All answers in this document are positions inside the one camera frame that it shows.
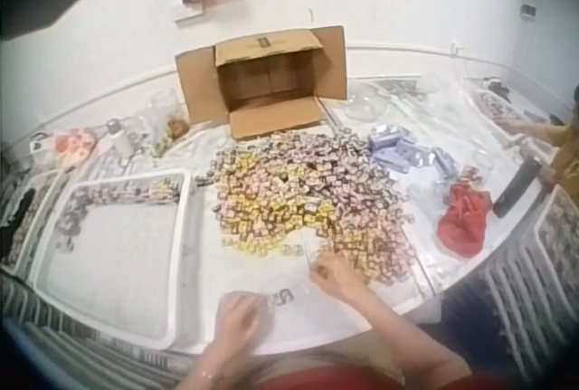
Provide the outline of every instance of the white wall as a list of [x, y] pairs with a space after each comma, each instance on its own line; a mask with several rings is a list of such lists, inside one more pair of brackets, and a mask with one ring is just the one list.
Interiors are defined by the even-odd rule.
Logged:
[[561, 119], [570, 119], [574, 89], [579, 84], [579, 0], [530, 0], [536, 20], [521, 23], [514, 67], [552, 89], [554, 100], [537, 86], [511, 80], [538, 106]]
[[[203, 17], [180, 27], [170, 17], [174, 2], [80, 0], [53, 26], [5, 42], [3, 139], [21, 138], [111, 86], [170, 69], [176, 52], [247, 33], [342, 24], [352, 44], [448, 51], [458, 42], [468, 55], [510, 63], [522, 0], [217, 0]], [[351, 76], [417, 72], [437, 63], [416, 54], [348, 52]], [[97, 103], [93, 113], [73, 121], [129, 113], [147, 103], [145, 92], [126, 97], [122, 104]]]

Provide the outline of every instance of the yellow shirt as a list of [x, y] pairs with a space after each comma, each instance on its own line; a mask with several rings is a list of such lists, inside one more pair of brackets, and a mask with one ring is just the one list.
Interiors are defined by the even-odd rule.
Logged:
[[551, 167], [556, 182], [565, 189], [579, 207], [579, 136], [571, 126], [547, 126], [551, 144], [560, 147]]

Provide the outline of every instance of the open cardboard box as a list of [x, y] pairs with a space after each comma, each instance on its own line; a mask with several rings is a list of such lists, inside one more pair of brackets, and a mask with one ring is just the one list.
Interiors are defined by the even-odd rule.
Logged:
[[317, 98], [345, 100], [344, 28], [262, 33], [176, 56], [192, 123], [229, 117], [234, 138], [317, 123]]

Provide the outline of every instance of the black thermos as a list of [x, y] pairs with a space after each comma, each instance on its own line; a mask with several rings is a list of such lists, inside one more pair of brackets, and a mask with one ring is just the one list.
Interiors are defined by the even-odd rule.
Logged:
[[521, 198], [531, 185], [531, 182], [533, 182], [539, 174], [541, 166], [541, 161], [531, 157], [526, 159], [518, 168], [518, 171], [505, 188], [505, 191], [503, 191], [503, 194], [500, 195], [492, 206], [492, 210], [498, 218], [502, 218], [508, 214], [508, 211], [518, 202], [518, 199]]

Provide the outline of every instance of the bottle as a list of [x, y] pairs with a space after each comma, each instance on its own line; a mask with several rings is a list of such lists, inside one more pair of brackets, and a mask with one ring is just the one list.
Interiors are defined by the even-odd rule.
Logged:
[[503, 218], [518, 202], [518, 199], [526, 192], [541, 170], [541, 161], [531, 157], [518, 168], [515, 176], [507, 185], [503, 194], [492, 206], [492, 210], [498, 218]]
[[128, 139], [127, 132], [125, 132], [118, 119], [110, 119], [107, 122], [107, 130], [109, 131], [110, 140], [117, 152], [119, 152], [120, 157], [130, 157], [135, 153], [135, 149], [130, 139]]

